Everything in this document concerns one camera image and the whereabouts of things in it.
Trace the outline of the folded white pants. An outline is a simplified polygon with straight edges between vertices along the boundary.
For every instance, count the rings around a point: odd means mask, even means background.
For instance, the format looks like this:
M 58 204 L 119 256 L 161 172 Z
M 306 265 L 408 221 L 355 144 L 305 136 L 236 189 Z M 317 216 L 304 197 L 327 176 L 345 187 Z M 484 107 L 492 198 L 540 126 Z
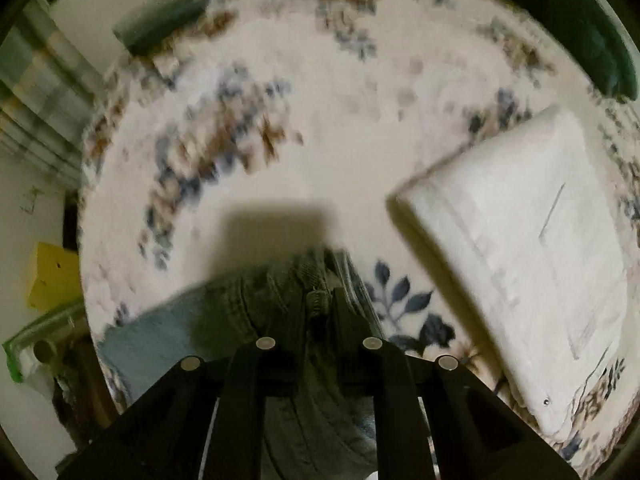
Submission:
M 628 302 L 578 119 L 549 107 L 412 180 L 397 203 L 468 296 L 539 430 L 566 438 Z

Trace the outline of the folded dark clothes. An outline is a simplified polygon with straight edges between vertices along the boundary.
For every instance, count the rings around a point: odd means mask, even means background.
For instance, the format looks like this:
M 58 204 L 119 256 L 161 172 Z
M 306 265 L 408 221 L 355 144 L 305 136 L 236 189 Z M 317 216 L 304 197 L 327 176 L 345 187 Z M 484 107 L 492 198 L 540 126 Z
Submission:
M 150 2 L 125 16 L 114 27 L 114 36 L 131 54 L 147 54 L 177 29 L 195 22 L 205 12 L 208 2 L 209 0 Z

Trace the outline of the green plastic bag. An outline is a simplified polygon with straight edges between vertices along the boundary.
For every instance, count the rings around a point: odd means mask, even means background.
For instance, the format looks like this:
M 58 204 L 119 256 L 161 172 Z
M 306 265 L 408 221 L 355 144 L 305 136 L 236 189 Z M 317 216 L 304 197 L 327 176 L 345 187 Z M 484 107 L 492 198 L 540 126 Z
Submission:
M 60 304 L 2 344 L 11 379 L 22 384 L 60 356 L 65 346 L 89 333 L 84 300 Z

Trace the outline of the green striped curtain foreground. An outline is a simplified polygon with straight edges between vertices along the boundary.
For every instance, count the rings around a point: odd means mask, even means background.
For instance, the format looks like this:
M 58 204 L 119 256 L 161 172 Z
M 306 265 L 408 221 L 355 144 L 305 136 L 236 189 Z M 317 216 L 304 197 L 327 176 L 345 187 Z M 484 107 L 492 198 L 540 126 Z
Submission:
M 1 45 L 1 147 L 74 188 L 82 136 L 104 94 L 98 71 L 29 1 Z

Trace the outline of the yellow box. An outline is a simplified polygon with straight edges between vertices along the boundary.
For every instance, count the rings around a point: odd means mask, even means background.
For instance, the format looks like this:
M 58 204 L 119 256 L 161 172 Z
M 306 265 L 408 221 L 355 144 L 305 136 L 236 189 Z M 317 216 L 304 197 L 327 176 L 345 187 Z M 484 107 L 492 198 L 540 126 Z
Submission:
M 26 304 L 47 312 L 82 295 L 77 252 L 38 242 L 26 274 Z

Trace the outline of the floral bed blanket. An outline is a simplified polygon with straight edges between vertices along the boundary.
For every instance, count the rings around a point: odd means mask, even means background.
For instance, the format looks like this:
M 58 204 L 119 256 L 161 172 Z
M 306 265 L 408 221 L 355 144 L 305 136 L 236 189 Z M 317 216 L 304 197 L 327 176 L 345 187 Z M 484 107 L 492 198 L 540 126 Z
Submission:
M 506 374 L 435 256 L 400 223 L 398 186 L 550 105 L 585 130 L 629 276 L 618 348 L 552 445 L 604 474 L 639 406 L 639 107 L 599 91 L 503 0 L 212 0 L 149 61 L 124 56 L 85 133 L 80 272 L 116 405 L 186 335 L 121 327 L 217 275 L 318 245 L 352 257 L 386 333 L 452 353 L 511 401 Z M 134 378 L 134 362 L 152 362 Z

